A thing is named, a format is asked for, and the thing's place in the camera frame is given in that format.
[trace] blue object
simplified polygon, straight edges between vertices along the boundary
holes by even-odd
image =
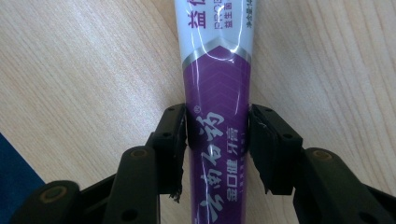
[[[24,200],[44,181],[0,134],[0,223],[8,223]]]

